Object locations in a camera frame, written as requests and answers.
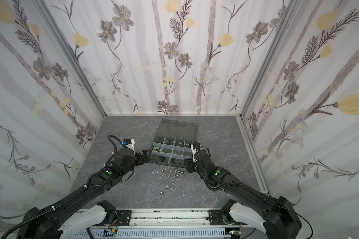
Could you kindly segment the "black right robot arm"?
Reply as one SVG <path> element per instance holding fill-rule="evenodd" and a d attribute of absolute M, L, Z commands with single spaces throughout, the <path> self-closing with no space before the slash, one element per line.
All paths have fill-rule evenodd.
<path fill-rule="evenodd" d="M 191 145 L 192 159 L 186 159 L 189 173 L 197 172 L 206 187 L 223 190 L 236 198 L 221 208 L 225 223 L 243 223 L 266 234 L 269 239 L 295 239 L 302 229 L 304 217 L 297 214 L 284 197 L 278 199 L 241 182 L 228 170 L 217 167 L 208 149 L 200 149 L 197 141 Z"/>

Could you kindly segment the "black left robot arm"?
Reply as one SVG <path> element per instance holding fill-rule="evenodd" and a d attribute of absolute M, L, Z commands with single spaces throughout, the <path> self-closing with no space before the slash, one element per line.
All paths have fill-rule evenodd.
<path fill-rule="evenodd" d="M 96 173 L 90 175 L 86 183 L 65 198 L 39 210 L 29 210 L 21 223 L 6 231 L 2 238 L 6 239 L 15 231 L 19 239 L 61 239 L 67 235 L 63 224 L 83 206 L 96 197 L 112 189 L 123 181 L 123 177 L 134 172 L 136 166 L 149 163 L 152 155 L 150 149 L 142 152 L 134 151 L 134 140 L 120 140 L 109 135 L 113 145 L 111 156 Z"/>

